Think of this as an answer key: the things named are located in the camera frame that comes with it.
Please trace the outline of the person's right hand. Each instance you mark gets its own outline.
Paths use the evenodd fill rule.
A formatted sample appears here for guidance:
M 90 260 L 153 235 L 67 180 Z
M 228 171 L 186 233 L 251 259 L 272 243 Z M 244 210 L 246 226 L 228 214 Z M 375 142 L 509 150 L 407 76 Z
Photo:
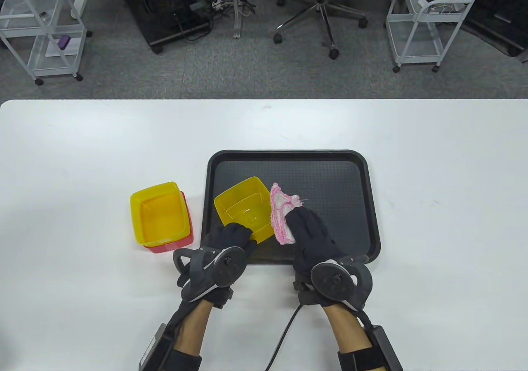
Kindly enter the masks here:
M 295 240 L 294 289 L 298 292 L 300 304 L 320 305 L 323 308 L 336 305 L 337 302 L 313 288 L 311 271 L 317 264 L 342 258 L 345 253 L 330 237 L 322 219 L 311 209 L 296 207 L 285 216 L 285 222 Z

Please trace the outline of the person's left hand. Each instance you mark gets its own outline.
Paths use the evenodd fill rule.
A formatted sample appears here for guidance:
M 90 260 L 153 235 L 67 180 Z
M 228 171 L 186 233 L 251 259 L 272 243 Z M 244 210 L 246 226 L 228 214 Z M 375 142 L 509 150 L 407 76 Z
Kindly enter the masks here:
M 222 308 L 232 297 L 231 286 L 244 273 L 248 258 L 258 246 L 253 232 L 230 223 L 210 235 L 208 246 L 175 250 L 173 261 L 180 277 L 177 285 L 185 303 L 207 300 Z

